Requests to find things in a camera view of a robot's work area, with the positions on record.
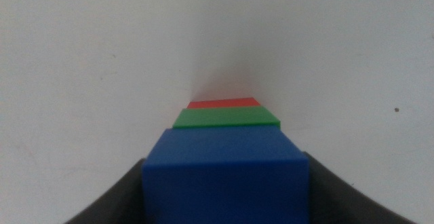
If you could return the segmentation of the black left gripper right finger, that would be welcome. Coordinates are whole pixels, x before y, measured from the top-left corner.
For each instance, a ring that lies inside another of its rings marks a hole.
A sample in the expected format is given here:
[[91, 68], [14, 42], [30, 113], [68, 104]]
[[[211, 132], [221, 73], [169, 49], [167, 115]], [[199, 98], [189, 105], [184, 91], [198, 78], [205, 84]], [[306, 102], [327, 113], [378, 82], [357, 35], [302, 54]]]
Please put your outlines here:
[[346, 183], [312, 155], [309, 159], [309, 223], [413, 224]]

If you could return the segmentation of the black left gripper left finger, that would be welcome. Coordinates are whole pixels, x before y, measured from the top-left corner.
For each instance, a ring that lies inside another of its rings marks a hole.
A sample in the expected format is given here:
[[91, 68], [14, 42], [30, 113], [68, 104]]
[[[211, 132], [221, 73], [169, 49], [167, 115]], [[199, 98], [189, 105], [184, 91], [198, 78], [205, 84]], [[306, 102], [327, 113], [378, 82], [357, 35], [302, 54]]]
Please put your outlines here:
[[109, 190], [69, 219], [68, 224], [141, 224], [144, 223], [140, 159]]

